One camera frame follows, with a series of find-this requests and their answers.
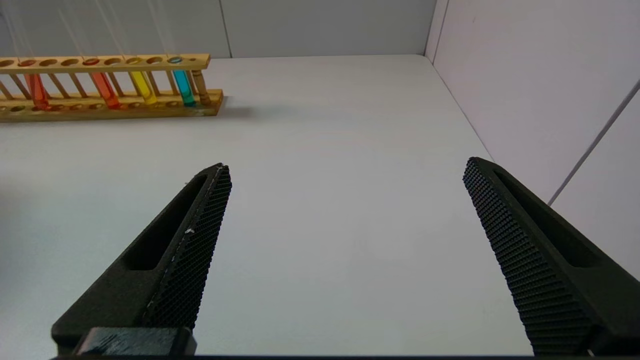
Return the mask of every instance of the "wooden dowel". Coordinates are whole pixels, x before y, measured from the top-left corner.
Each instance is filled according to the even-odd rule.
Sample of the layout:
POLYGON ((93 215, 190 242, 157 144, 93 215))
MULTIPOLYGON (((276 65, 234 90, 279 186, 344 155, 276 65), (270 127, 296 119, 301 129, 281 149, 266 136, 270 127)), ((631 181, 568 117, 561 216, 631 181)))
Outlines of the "wooden dowel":
POLYGON ((80 96, 81 97, 88 97, 86 95, 86 92, 84 91, 84 88, 82 87, 82 84, 80 84, 80 80, 78 80, 78 77, 72 72, 69 73, 69 77, 71 78, 71 81, 74 82, 74 85, 78 89, 78 92, 80 93, 80 96))
POLYGON ((116 89, 116 93, 118 94, 118 96, 123 97, 124 93, 122 92, 122 89, 120 88, 120 84, 118 83, 118 80, 116 79, 115 74, 112 73, 112 72, 108 72, 107 75, 109 75, 109 79, 111 79, 111 83, 113 84, 113 88, 116 89))
POLYGON ((197 95, 198 89, 196 89, 196 86, 193 84, 193 75, 191 74, 191 71, 188 71, 188 70, 187 70, 187 79, 189 80, 189 86, 191 87, 191 92, 193 93, 193 95, 197 95))
POLYGON ((6 89, 6 86, 0 81, 0 92, 4 95, 7 100, 13 100, 13 95, 6 89))
POLYGON ((131 83, 133 84, 133 87, 136 89, 136 95, 142 96, 142 93, 140 92, 140 89, 138 88, 138 84, 136 84, 136 81, 133 80, 133 75, 131 75, 130 72, 128 72, 127 74, 129 74, 129 78, 131 79, 131 83))
POLYGON ((56 85, 56 88, 58 89, 58 91, 60 92, 60 95, 62 95, 62 97, 64 97, 65 99, 68 99, 68 98, 71 97, 71 96, 69 96, 69 94, 65 90, 65 87, 62 86, 62 84, 60 83, 60 80, 58 80, 58 77, 55 74, 47 74, 47 75, 49 75, 49 79, 51 79, 53 84, 56 85))
POLYGON ((192 70, 193 73, 193 81, 196 83, 196 87, 198 88, 198 95, 200 96, 200 104, 205 106, 211 105, 211 98, 209 97, 209 93, 207 93, 207 85, 204 83, 204 78, 202 77, 202 71, 200 70, 192 70))
POLYGON ((179 95, 178 94, 178 88, 175 87, 175 80, 173 80, 173 76, 171 75, 170 71, 166 71, 166 77, 167 77, 167 79, 169 79, 169 85, 171 85, 171 92, 174 95, 179 95))
POLYGON ((149 83, 151 83, 151 89, 153 89, 154 94, 156 96, 160 96, 160 90, 158 90, 158 85, 156 84, 156 79, 151 71, 147 71, 147 77, 149 78, 149 83))
POLYGON ((22 84, 22 82, 18 78, 18 75, 10 74, 9 76, 11 76, 11 80, 13 80, 13 82, 18 87, 18 89, 20 89, 20 92, 24 95, 24 98, 27 99, 27 100, 31 100, 31 94, 29 94, 27 89, 24 87, 24 85, 22 84))

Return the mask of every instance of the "red liquid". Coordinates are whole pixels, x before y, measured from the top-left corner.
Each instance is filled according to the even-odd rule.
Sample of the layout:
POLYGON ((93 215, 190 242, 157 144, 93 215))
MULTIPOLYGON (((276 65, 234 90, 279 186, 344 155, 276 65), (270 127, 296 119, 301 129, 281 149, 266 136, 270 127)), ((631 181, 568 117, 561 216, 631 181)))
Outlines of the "red liquid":
POLYGON ((49 100, 47 100, 47 92, 44 90, 44 85, 42 84, 42 79, 40 79, 40 75, 38 74, 25 74, 24 80, 27 82, 27 86, 29 87, 29 92, 31 93, 31 98, 33 100, 33 104, 39 110, 46 110, 49 108, 49 100))
POLYGON ((118 97, 113 92, 107 75, 103 72, 92 72, 90 75, 100 96, 102 96, 104 102, 107 103, 107 107, 109 109, 120 109, 120 101, 118 101, 118 97))

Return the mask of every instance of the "white table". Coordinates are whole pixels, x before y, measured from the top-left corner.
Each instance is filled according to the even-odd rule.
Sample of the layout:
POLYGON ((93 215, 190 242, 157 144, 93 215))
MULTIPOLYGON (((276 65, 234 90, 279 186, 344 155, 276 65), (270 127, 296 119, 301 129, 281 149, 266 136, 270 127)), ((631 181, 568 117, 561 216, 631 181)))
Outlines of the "white table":
POLYGON ((421 56, 213 60, 211 119, 0 126, 0 357, 204 167, 234 188, 199 354, 530 354, 462 183, 488 158, 421 56))

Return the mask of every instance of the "test tube rack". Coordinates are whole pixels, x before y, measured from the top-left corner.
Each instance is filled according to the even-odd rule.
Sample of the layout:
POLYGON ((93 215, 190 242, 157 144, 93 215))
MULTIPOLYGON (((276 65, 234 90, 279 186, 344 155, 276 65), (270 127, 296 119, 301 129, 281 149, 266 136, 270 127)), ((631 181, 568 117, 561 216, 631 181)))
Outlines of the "test tube rack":
POLYGON ((201 117, 215 116, 223 101, 221 89, 207 89, 202 77, 202 70, 209 66, 209 54, 181 54, 180 62, 174 63, 176 57, 167 55, 137 56, 96 56, 82 58, 36 57, 0 58, 0 74, 7 74, 20 90, 20 94, 11 94, 0 81, 0 122, 40 122, 68 120, 107 120, 107 119, 140 119, 159 117, 201 117), (173 71, 183 70, 189 81, 196 104, 185 106, 182 96, 172 77, 173 71), (78 73, 106 73, 111 80, 120 102, 118 109, 109 109, 98 92, 87 92, 78 80, 78 73), (153 105, 146 105, 140 89, 131 78, 135 92, 123 92, 115 72, 142 72, 146 74, 152 91, 157 97, 153 105), (165 72, 170 90, 160 90, 152 72, 165 72), (18 75, 46 75, 58 90, 49 93, 45 90, 49 107, 40 110, 34 106, 29 88, 22 83, 18 75), (68 75, 77 92, 69 92, 61 84, 58 76, 68 75))

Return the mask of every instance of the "wall seam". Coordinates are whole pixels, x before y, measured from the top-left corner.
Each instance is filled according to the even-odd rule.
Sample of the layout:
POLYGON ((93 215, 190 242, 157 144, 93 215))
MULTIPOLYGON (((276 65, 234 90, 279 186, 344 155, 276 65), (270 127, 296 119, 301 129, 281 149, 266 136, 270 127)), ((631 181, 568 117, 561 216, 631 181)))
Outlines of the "wall seam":
POLYGON ((587 150, 584 152, 584 154, 582 154, 582 156, 580 157, 580 159, 578 160, 578 162, 576 162, 575 166, 573 167, 573 169, 571 169, 571 171, 569 172, 569 174, 566 176, 566 178, 564 179, 564 181, 562 182, 562 184, 560 185, 560 187, 556 190, 556 192, 553 194, 553 196, 551 196, 551 199, 548 202, 548 205, 551 206, 553 205, 554 201, 556 201, 556 199, 558 198, 558 196, 560 195, 560 193, 562 193, 562 191, 564 190, 564 188, 566 187, 566 185, 571 181, 571 179, 573 178, 573 176, 575 175, 576 172, 578 172, 578 169, 580 169, 580 167, 582 166, 582 164, 587 160, 587 158, 589 157, 589 155, 593 152, 593 149, 595 149, 595 147, 598 145, 598 143, 602 140, 602 138, 604 137, 604 135, 607 133, 607 131, 609 131, 609 129, 611 128, 611 126, 613 125, 613 123, 618 119, 618 117, 620 116, 620 114, 625 110, 625 108, 627 107, 627 105, 629 104, 629 102, 631 101, 631 99, 633 99, 633 97, 636 95, 636 93, 638 92, 638 90, 640 89, 640 79, 638 79, 638 81, 636 82, 636 84, 634 85, 634 87, 631 89, 631 91, 627 94, 627 96, 625 96, 625 98, 622 100, 622 102, 620 103, 620 105, 618 105, 618 107, 616 108, 616 110, 613 112, 613 114, 611 115, 611 117, 609 118, 609 120, 607 121, 607 123, 604 125, 604 127, 600 130, 600 132, 598 133, 598 135, 596 136, 596 138, 593 140, 593 142, 591 142, 591 145, 589 145, 589 147, 587 148, 587 150))
POLYGON ((424 41, 424 49, 422 49, 421 53, 417 53, 416 55, 422 55, 425 58, 427 57, 427 44, 429 43, 429 34, 431 33, 431 24, 433 24, 433 16, 436 14, 436 4, 438 0, 433 1, 433 8, 431 9, 431 22, 429 23, 429 28, 427 29, 427 40, 424 41))
POLYGON ((436 42, 436 49, 433 51, 433 66, 434 66, 434 69, 435 69, 435 65, 436 65, 436 56, 438 55, 438 46, 440 46, 440 37, 442 36, 442 29, 444 29, 444 22, 445 22, 445 20, 447 20, 447 10, 448 9, 449 9, 449 0, 447 0, 447 5, 444 7, 444 14, 442 15, 442 24, 440 24, 440 32, 438 33, 438 41, 436 42))
POLYGON ((231 51, 231 42, 229 42, 229 32, 227 30, 227 21, 225 20, 225 11, 222 8, 222 0, 218 0, 218 5, 220 6, 220 15, 222 16, 222 26, 225 28, 225 38, 227 39, 227 49, 229 51, 229 58, 233 58, 234 54, 231 51))
POLYGON ((480 143, 482 144, 482 146, 484 147, 484 150, 486 151, 487 154, 489 154, 489 158, 491 159, 491 161, 495 162, 495 160, 493 159, 493 156, 491 155, 491 153, 489 152, 489 149, 486 148, 486 145, 484 144, 484 141, 482 141, 482 138, 480 137, 480 135, 478 135, 478 132, 476 131, 476 128, 474 127, 473 124, 471 124, 471 121, 469 121, 469 117, 467 116, 467 114, 465 113, 465 110, 460 106, 460 104, 458 104, 458 100, 456 100, 456 97, 453 96, 453 93, 451 92, 451 90, 449 89, 449 85, 447 85, 447 82, 444 81, 444 79, 442 78, 442 76, 440 76, 440 73, 438 71, 438 69, 436 69, 435 66, 433 66, 433 70, 436 70, 436 73, 438 74, 438 77, 440 78, 440 80, 442 81, 442 83, 444 84, 444 86, 447 88, 447 91, 449 92, 449 95, 451 95, 451 97, 453 98, 453 101, 456 103, 456 105, 458 106, 458 109, 460 109, 460 111, 462 112, 462 115, 465 116, 465 119, 467 120, 467 122, 469 123, 469 126, 471 126, 471 129, 473 129, 474 133, 476 134, 476 137, 478 138, 478 140, 480 140, 480 143))

